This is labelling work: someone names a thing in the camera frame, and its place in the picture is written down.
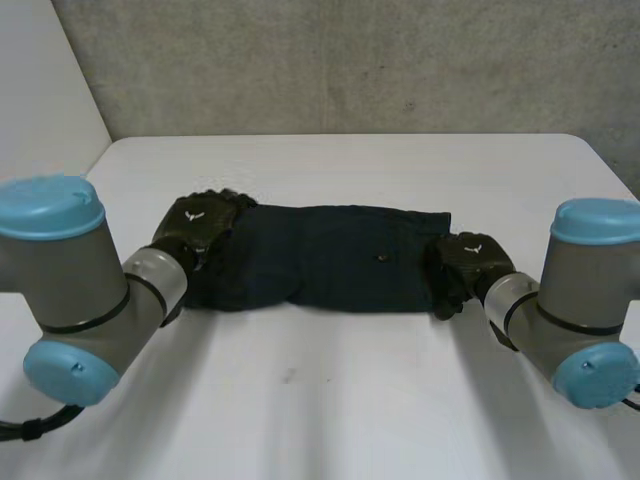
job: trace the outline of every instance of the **white table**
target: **white table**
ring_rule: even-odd
[[[134,138],[89,179],[123,260],[177,196],[228,186],[262,203],[451,211],[457,230],[492,234],[536,278],[559,203],[631,198],[567,135]],[[21,372],[36,324],[20,297],[2,307],[0,418],[48,415],[58,405]],[[638,317],[624,332],[633,347]],[[493,340],[477,304],[446,323],[292,306],[189,312],[101,405],[41,440],[0,445],[0,478],[637,479],[639,436],[626,407],[581,411],[556,395]]]

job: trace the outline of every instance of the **gray cylindrical joint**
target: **gray cylindrical joint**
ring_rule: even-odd
[[[640,298],[640,243],[578,245],[553,236],[538,301],[550,315],[586,328],[622,328]]]
[[[55,241],[0,237],[14,282],[43,328],[79,325],[123,301],[127,281],[106,220],[90,232]]]
[[[484,300],[484,311],[489,320],[508,336],[508,325],[513,310],[538,291],[539,284],[529,275],[512,273],[494,283]]]

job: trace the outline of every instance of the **gray wall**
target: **gray wall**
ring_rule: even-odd
[[[567,132],[640,193],[638,0],[53,0],[114,140]]]

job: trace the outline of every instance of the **dark blue cloth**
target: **dark blue cloth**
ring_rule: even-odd
[[[449,213],[260,205],[242,214],[220,253],[193,275],[187,306],[429,312],[424,247],[449,233],[450,222]]]

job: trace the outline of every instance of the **robotic hand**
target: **robotic hand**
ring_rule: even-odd
[[[193,271],[255,205],[230,190],[180,198],[153,243],[121,266],[86,180],[36,177],[0,187],[0,289],[22,293],[42,330],[24,372],[67,405],[47,419],[0,422],[0,441],[37,439],[100,402],[177,316]]]
[[[478,298],[499,342],[521,351],[573,405],[639,409],[626,397],[638,391],[640,365],[620,332],[629,303],[640,299],[640,204],[561,205],[540,284],[487,235],[443,236],[425,258],[438,318]]]

